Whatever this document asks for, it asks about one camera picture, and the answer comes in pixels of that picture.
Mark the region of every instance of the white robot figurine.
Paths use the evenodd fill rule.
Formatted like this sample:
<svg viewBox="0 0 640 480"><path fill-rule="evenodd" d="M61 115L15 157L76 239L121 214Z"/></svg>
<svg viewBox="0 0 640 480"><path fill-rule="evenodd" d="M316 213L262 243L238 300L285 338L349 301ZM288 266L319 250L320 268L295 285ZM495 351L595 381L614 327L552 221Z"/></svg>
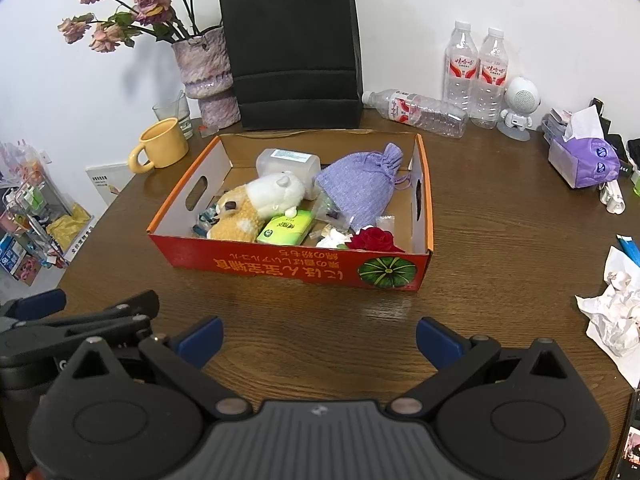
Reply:
<svg viewBox="0 0 640 480"><path fill-rule="evenodd" d="M504 99L508 108L500 112L503 121L498 122L498 129L511 139L529 140L526 128L533 126L530 115L540 106L538 89L528 79L517 77L511 81Z"/></svg>

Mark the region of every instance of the yellow mug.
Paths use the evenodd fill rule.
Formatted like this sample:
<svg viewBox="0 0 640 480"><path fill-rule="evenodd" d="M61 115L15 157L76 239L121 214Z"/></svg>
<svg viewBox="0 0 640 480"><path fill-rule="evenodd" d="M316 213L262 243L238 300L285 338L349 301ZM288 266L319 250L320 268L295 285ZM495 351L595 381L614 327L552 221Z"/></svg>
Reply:
<svg viewBox="0 0 640 480"><path fill-rule="evenodd" d="M138 162L138 155L142 150L145 150L149 159L144 166ZM140 136L140 144L129 154L129 169L140 174L153 168L166 168L178 162L188 151L189 145L178 126L178 119L164 119L146 129Z"/></svg>

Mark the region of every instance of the yellow plastic bag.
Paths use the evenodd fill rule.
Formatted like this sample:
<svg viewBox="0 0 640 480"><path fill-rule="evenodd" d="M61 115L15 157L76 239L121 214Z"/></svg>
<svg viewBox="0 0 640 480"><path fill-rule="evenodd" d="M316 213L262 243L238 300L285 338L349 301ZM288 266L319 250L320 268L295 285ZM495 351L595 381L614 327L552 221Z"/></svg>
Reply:
<svg viewBox="0 0 640 480"><path fill-rule="evenodd" d="M66 251L74 241L78 233L90 220L89 213L79 204L71 208L72 217L64 215L47 226L47 233L53 236L63 251Z"/></svg>

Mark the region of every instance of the pumpkin illustration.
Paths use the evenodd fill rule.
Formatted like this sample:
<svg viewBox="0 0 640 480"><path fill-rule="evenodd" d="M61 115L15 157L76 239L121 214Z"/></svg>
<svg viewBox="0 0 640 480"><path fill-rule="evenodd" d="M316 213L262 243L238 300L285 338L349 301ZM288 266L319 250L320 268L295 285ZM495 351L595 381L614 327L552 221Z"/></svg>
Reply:
<svg viewBox="0 0 640 480"><path fill-rule="evenodd" d="M380 288L409 285L414 280L416 272L414 264L398 256L372 258L358 267L358 274L363 282Z"/></svg>

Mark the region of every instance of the bottle cap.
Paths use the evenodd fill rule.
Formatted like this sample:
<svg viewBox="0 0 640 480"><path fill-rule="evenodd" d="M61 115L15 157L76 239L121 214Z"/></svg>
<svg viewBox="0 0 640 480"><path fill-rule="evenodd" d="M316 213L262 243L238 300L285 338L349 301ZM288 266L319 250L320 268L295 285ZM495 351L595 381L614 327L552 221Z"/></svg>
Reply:
<svg viewBox="0 0 640 480"><path fill-rule="evenodd" d="M465 32L471 31L471 23L469 22L456 22L456 28L464 30Z"/></svg>
<svg viewBox="0 0 640 480"><path fill-rule="evenodd" d="M499 28L489 27L489 36L494 36L502 40L504 38L504 31Z"/></svg>
<svg viewBox="0 0 640 480"><path fill-rule="evenodd" d="M362 93L362 104L364 105L369 105L369 101L371 99L371 94L373 94L373 92L363 92Z"/></svg>

